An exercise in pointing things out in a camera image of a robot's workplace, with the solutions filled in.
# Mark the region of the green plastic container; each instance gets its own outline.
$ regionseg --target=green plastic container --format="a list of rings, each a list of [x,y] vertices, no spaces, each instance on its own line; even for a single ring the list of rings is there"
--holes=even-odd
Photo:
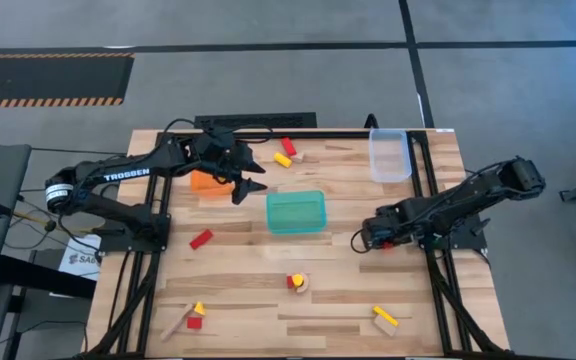
[[[268,194],[268,229],[273,234],[307,234],[326,227],[326,204],[321,191]]]

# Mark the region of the wooden tabletop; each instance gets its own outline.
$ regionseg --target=wooden tabletop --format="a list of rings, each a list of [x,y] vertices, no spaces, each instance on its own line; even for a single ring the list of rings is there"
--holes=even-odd
[[[147,153],[156,130],[134,131],[130,154]],[[440,191],[457,185],[464,168],[454,132],[428,130]],[[367,139],[293,140],[305,153],[302,164],[286,169],[273,161],[279,140],[251,145],[267,173],[251,177],[269,192],[321,190],[328,225],[317,234],[273,236],[266,226],[266,192],[250,194],[235,206],[230,197],[198,197],[190,177],[173,181],[169,212],[173,228],[159,267],[146,356],[384,356],[441,354],[437,319],[425,258],[415,245],[356,254],[349,246],[361,221],[375,208],[413,196],[408,181],[375,183]],[[420,169],[423,162],[420,153]],[[143,202],[147,179],[123,181],[118,200]],[[192,250],[189,242],[204,229],[214,237]],[[474,252],[453,252],[467,309],[493,341],[508,346],[490,270]],[[103,336],[123,254],[104,258],[88,321],[88,337]],[[124,274],[118,310],[131,268]],[[304,294],[286,288],[286,275],[302,272]],[[167,342],[161,333],[188,303],[206,307],[203,328],[182,325]],[[372,307],[380,305],[400,325],[389,338],[377,329]],[[454,315],[448,318],[459,348]],[[141,309],[135,312],[129,349],[136,346]]]

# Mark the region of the hazard stripe tape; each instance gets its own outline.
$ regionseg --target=hazard stripe tape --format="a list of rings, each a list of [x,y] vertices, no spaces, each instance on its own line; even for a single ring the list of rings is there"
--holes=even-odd
[[[86,57],[135,57],[135,53],[0,54],[0,59],[66,59]]]
[[[11,107],[64,107],[64,106],[117,106],[123,98],[49,98],[49,99],[0,99],[0,108]]]

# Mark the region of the gray floor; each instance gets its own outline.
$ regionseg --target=gray floor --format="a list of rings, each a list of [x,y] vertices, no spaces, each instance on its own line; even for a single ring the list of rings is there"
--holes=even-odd
[[[409,3],[418,41],[576,40],[575,0]],[[401,24],[386,0],[0,0],[0,47],[401,41]],[[456,129],[467,167],[519,154],[546,177],[539,199],[486,213],[489,256],[512,348],[576,358],[576,204],[557,195],[576,186],[576,48],[420,56],[436,126]],[[159,53],[137,56],[122,106],[0,109],[0,143],[122,151],[133,128],[179,116],[285,111],[316,111],[320,127],[359,126],[368,112],[382,127],[422,124],[406,50]],[[35,153],[25,185],[93,158]],[[9,239],[35,240],[23,228]],[[19,359],[64,356],[80,341],[77,330],[39,331]]]

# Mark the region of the yellow block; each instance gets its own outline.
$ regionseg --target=yellow block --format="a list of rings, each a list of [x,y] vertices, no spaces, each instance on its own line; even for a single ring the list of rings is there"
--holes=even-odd
[[[292,276],[292,283],[299,287],[304,284],[304,277],[301,274],[295,274]]]
[[[197,305],[195,305],[195,312],[197,314],[206,315],[206,309],[204,309],[204,304],[201,301],[197,301]]]
[[[388,320],[389,323],[393,324],[394,326],[398,326],[399,322],[395,320],[390,314],[388,314],[384,309],[380,308],[379,306],[375,306],[372,308],[374,312],[381,315],[384,319]]]
[[[283,154],[281,153],[275,153],[275,161],[280,163],[281,165],[283,165],[284,167],[290,167],[290,165],[292,165],[292,160],[290,160],[289,158],[285,157]]]

